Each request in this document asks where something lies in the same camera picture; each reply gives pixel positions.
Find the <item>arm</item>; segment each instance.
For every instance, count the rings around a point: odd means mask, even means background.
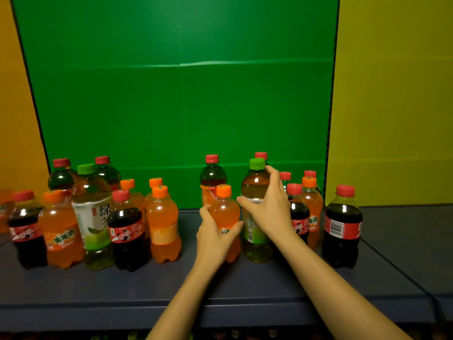
[[[294,232],[279,172],[267,166],[270,185],[261,204],[238,197],[291,265],[327,328],[337,340],[409,340]]]
[[[203,219],[197,233],[197,257],[175,297],[152,328],[146,340],[187,340],[204,292],[217,269],[225,261],[230,245],[239,235],[243,222],[228,234],[221,234],[209,213],[209,205],[200,209]]]

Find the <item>green panel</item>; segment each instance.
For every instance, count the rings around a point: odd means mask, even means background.
[[[323,185],[337,0],[13,0],[49,159],[110,155],[201,204],[204,155],[238,194],[255,151]]]

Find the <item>yellow panel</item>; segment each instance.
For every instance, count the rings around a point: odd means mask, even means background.
[[[341,0],[327,201],[453,202],[453,0]]]
[[[9,0],[0,0],[0,187],[47,190],[47,163]]]

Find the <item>orange soda bottle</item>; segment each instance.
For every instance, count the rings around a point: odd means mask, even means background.
[[[164,182],[162,180],[162,178],[151,178],[150,179],[150,189],[151,189],[151,192],[148,193],[148,195],[146,196],[146,205],[148,205],[151,200],[153,199],[153,188],[157,187],[157,186],[163,186]]]
[[[76,214],[65,193],[55,189],[44,193],[44,208],[38,226],[44,234],[49,265],[69,268],[83,260],[85,250],[80,237]]]
[[[0,234],[9,233],[8,217],[14,210],[11,191],[0,188]]]
[[[148,224],[151,233],[151,253],[157,263],[175,261],[181,251],[178,232],[178,207],[168,194],[167,186],[153,188],[148,205]]]
[[[209,212],[222,234],[227,234],[233,225],[239,221],[241,209],[239,204],[231,198],[230,185],[218,185],[216,190],[217,198],[212,202]],[[231,244],[230,250],[226,255],[226,260],[229,263],[235,261],[236,257],[241,253],[241,241],[237,236]]]
[[[321,211],[324,206],[323,197],[316,190],[317,185],[316,178],[302,178],[302,199],[310,210],[308,246],[311,249],[316,248],[319,242],[319,224],[321,222]]]
[[[144,236],[146,239],[149,239],[150,228],[146,224],[146,199],[139,191],[135,189],[135,180],[134,179],[124,179],[120,182],[121,189],[128,189],[130,192],[130,198],[133,203],[138,206],[140,211],[142,211],[143,217],[143,226],[144,226]]]

